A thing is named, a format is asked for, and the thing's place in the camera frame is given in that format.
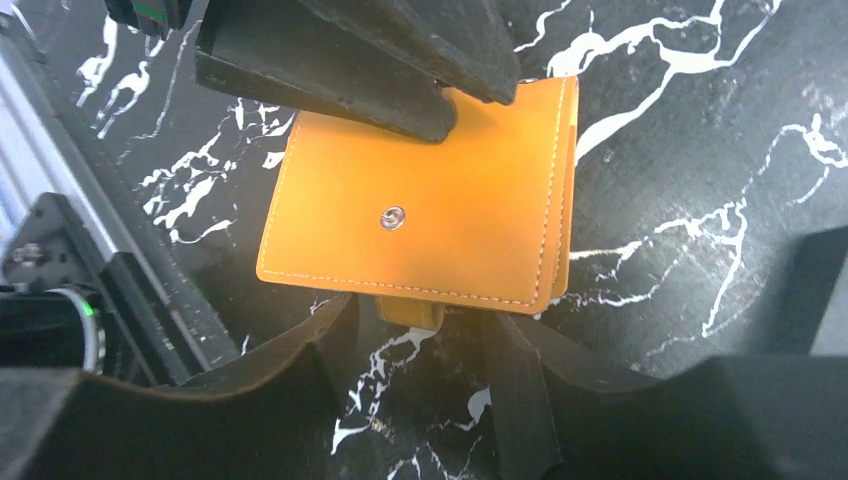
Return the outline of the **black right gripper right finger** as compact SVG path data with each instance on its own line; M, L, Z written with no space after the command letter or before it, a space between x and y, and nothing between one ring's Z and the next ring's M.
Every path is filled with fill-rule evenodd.
M525 317L481 321L505 479L843 479L843 357L719 356L668 379Z

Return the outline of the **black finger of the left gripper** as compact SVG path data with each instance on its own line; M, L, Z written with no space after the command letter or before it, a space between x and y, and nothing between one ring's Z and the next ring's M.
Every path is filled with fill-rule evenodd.
M520 64L494 1L306 1L390 56L484 102L511 104Z
M299 1L211 1L196 81L217 92L443 141L457 112L433 78Z

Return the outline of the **orange leather card holder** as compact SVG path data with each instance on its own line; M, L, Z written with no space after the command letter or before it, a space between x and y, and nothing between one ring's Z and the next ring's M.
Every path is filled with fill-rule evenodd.
M455 89L439 144L303 112L256 263L268 283L371 295L383 318L437 329L446 305L534 315L567 289L579 81L508 106Z

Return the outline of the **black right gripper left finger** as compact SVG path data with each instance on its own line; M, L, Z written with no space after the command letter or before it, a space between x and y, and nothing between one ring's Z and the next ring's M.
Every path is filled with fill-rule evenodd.
M358 302L180 386L74 369L1 373L5 479L327 479L346 403Z

